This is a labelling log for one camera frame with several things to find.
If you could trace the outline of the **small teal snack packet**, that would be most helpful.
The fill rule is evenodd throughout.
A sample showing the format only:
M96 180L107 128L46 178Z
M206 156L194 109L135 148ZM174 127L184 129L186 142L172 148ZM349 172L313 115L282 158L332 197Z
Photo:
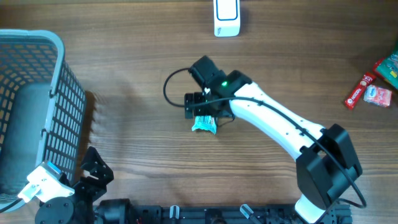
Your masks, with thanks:
M209 131L213 134L216 134L216 121L214 117L212 116L196 116L195 117L195 122L192 126L192 131L196 130L202 130L202 131Z

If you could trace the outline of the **red Nescafe coffee stick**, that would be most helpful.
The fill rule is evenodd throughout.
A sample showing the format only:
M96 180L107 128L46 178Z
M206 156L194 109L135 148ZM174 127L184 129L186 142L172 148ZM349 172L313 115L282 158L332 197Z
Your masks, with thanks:
M376 79L376 76L371 73L371 72L366 72L362 79L360 79L360 81L358 82L358 84L356 85L356 87L353 89L353 91L351 92L351 94L349 95L349 97L347 97L347 99L345 99L345 106L352 110L356 103L358 102L358 100L360 99L361 95L364 93L364 91L366 90L366 88Z

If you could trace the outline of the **pink candy packet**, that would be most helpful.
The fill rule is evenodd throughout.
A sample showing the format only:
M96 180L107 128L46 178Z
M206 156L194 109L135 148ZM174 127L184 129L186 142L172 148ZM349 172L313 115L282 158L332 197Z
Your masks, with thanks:
M392 92L385 88L369 85L364 94L364 101L384 108L390 106Z

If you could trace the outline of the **large green snack bag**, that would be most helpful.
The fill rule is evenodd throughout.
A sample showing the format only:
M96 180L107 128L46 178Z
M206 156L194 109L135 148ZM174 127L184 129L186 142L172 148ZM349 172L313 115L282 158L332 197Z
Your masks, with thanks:
M388 56L374 64L373 72L397 90L397 44Z

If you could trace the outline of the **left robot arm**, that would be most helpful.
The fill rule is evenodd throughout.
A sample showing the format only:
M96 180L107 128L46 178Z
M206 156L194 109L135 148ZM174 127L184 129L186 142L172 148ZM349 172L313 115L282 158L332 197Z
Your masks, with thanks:
M113 181L111 168L102 160L94 147L89 147L81 162L81 169L88 171L88 177L81 177L72 189L75 193L67 197L55 197L40 206L36 224L92 224L96 222L93 202L107 192L107 185Z

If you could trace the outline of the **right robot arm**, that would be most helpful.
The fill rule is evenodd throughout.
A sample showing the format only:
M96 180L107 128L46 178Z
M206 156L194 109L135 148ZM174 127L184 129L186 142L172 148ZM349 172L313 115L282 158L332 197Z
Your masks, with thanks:
M351 138L338 124L324 128L288 110L244 73L225 74L207 56L197 60L188 72L201 92L186 95L187 117L230 115L251 123L278 143L295 161L297 185L301 191L294 204L295 220L317 223L332 207L346 202L349 188L366 205L355 180L363 173Z

